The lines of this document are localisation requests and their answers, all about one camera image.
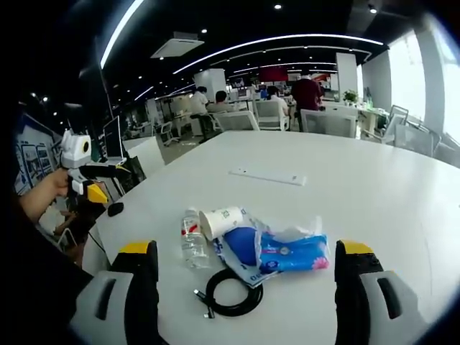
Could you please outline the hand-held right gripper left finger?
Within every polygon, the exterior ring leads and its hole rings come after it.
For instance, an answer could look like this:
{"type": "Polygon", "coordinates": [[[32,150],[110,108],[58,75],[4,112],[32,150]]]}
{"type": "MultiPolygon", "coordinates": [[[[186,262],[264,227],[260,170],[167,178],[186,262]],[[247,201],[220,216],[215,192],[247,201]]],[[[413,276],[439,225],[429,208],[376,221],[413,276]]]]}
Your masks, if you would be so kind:
{"type": "Polygon", "coordinates": [[[80,292],[70,331],[81,344],[158,344],[157,242],[126,245],[80,292]]]}

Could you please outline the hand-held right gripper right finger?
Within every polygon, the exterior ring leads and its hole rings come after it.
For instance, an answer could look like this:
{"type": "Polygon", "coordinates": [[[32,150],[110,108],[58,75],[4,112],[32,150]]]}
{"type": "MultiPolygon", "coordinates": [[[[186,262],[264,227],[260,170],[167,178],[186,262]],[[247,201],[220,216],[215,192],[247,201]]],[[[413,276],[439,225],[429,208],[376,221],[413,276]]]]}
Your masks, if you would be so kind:
{"type": "Polygon", "coordinates": [[[428,328],[418,296],[367,245],[338,240],[336,344],[414,344],[428,328]]]}

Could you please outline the person's left hand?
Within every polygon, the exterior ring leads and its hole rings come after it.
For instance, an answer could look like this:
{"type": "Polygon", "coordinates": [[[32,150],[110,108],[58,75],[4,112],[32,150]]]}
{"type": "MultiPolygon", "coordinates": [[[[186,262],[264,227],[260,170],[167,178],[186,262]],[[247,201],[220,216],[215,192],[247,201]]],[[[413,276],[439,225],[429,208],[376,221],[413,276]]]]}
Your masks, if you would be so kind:
{"type": "Polygon", "coordinates": [[[60,168],[50,173],[42,181],[42,189],[49,198],[66,197],[68,195],[68,171],[60,168]]]}

